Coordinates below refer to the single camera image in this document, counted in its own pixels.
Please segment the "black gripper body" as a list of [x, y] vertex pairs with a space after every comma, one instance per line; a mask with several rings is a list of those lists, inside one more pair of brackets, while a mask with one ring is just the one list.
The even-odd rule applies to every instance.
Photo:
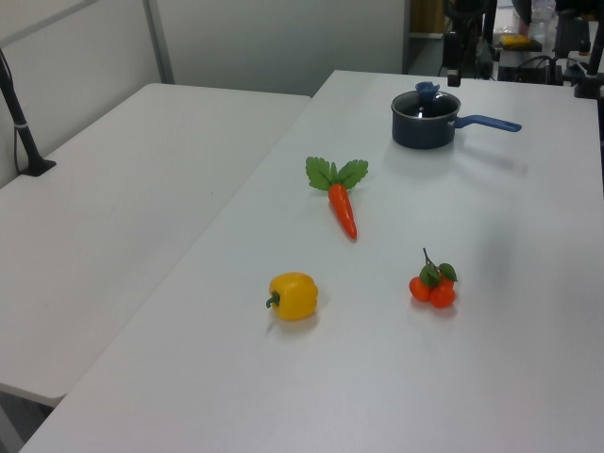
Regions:
[[443, 67], [458, 72], [461, 67], [461, 37], [455, 31], [443, 35]]

